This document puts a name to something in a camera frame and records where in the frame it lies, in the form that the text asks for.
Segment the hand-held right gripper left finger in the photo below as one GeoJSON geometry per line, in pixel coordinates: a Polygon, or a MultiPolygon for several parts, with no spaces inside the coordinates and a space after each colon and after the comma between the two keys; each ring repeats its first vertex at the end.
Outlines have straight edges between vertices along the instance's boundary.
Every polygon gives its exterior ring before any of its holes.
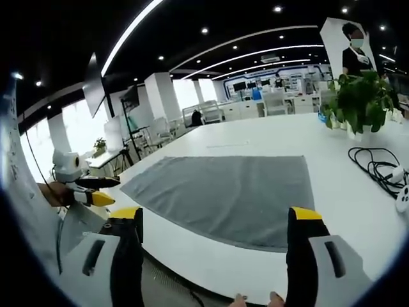
{"type": "Polygon", "coordinates": [[[61,230],[61,286],[79,306],[144,306],[142,244],[141,207],[107,219],[70,207],[61,230]]]}

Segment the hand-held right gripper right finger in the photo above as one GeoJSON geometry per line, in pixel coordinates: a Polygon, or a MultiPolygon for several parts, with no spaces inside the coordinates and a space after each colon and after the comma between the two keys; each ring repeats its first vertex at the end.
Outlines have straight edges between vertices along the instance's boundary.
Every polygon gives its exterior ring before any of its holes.
{"type": "Polygon", "coordinates": [[[286,306],[353,306],[371,287],[362,257],[322,216],[290,207],[286,253],[286,306]]]}

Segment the person's left hand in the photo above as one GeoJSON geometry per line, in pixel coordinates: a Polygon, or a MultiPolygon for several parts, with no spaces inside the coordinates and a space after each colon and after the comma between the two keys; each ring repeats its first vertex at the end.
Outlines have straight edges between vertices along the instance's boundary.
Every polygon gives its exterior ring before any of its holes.
{"type": "Polygon", "coordinates": [[[75,202],[73,191],[61,182],[37,183],[51,207],[67,207],[75,202]]]}

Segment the person's right hand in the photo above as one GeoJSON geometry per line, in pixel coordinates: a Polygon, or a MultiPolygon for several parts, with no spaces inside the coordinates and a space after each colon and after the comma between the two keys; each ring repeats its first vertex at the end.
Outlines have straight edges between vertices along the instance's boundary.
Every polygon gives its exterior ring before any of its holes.
{"type": "MultiPolygon", "coordinates": [[[[233,302],[229,307],[247,307],[247,296],[242,294],[236,294],[233,302]]],[[[285,307],[284,299],[276,292],[270,293],[270,302],[267,307],[285,307]]]]}

